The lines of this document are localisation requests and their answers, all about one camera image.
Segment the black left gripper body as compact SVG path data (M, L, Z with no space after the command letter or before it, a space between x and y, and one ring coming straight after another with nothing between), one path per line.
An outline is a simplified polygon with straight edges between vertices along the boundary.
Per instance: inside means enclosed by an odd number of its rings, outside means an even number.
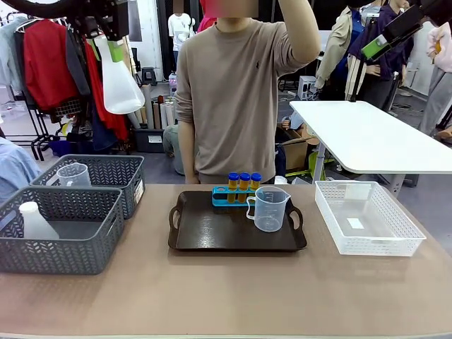
M105 35L120 41L129 34L128 1L77 1L72 25L88 39Z

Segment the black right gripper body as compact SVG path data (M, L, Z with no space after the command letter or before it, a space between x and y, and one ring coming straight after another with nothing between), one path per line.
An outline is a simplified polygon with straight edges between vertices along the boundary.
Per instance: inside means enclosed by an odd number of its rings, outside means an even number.
M384 29L383 37L390 46L396 46L417 32L424 22L441 26L451 21L451 0L421 0L392 20Z

